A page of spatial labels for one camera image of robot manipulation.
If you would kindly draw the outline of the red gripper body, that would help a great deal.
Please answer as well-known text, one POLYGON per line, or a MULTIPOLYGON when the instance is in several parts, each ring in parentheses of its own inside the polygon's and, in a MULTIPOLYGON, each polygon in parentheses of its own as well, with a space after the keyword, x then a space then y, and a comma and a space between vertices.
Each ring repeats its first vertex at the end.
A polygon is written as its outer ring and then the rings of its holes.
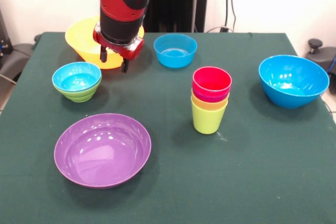
POLYGON ((144 46, 144 39, 139 36, 134 37, 129 44, 120 45, 116 42, 109 41, 101 31, 100 22, 97 22, 94 30, 93 30, 93 39, 95 42, 100 44, 100 46, 104 46, 114 52, 118 53, 121 57, 133 60, 135 59, 141 52, 144 46))

